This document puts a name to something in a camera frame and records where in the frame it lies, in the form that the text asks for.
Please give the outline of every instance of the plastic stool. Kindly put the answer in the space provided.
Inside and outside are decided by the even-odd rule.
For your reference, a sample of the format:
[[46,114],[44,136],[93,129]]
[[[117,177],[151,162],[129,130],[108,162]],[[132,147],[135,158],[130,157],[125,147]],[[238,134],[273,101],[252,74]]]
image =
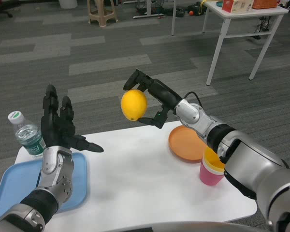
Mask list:
[[107,10],[104,6],[104,0],[96,0],[97,10],[91,11],[90,7],[90,0],[87,0],[87,7],[88,7],[88,16],[89,16],[89,23],[91,24],[92,20],[98,21],[100,27],[106,26],[106,21],[110,18],[114,18],[116,22],[118,22],[115,6],[113,0],[110,0],[112,10]]

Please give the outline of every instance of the orange box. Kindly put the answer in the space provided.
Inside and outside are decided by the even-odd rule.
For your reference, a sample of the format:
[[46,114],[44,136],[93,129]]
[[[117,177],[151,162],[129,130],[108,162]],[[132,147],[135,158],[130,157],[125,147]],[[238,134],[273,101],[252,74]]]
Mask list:
[[224,0],[222,9],[229,13],[249,11],[254,0]]
[[277,0],[255,0],[253,9],[265,9],[277,7]]

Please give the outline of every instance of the bottle label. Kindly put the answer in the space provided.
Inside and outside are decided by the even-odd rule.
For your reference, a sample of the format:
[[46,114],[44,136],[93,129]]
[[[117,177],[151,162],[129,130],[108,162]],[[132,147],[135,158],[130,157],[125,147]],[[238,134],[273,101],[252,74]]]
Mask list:
[[24,148],[29,152],[29,154],[35,156],[41,154],[46,148],[46,145],[43,137],[41,136],[40,139],[38,139],[36,142],[30,145],[24,145]]

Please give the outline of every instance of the stacked cups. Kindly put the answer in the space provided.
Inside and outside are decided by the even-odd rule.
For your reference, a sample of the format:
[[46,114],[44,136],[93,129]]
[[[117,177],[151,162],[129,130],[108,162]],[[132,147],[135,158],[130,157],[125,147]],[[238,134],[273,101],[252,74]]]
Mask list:
[[206,185],[216,185],[224,177],[224,166],[218,155],[207,147],[201,162],[200,179]]

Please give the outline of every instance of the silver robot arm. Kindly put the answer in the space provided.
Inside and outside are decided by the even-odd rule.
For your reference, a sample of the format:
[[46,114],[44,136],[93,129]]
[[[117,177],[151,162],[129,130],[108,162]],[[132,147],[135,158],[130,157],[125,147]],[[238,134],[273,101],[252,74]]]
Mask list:
[[43,100],[41,131],[47,149],[43,153],[42,180],[19,204],[0,217],[0,232],[42,232],[45,225],[72,194],[74,162],[71,147],[103,152],[103,148],[75,135],[71,101],[64,97],[60,116],[54,86],[49,85]]
[[61,146],[43,153],[42,180],[20,204],[0,217],[0,232],[42,232],[46,223],[72,193],[72,152]]
[[162,103],[163,110],[154,118],[139,122],[162,128],[172,110],[181,123],[195,130],[225,163],[227,180],[245,196],[256,199],[268,225],[275,232],[290,232],[290,169],[276,154],[241,131],[208,116],[202,106],[189,103],[157,79],[139,70],[129,78],[124,90],[148,92]]

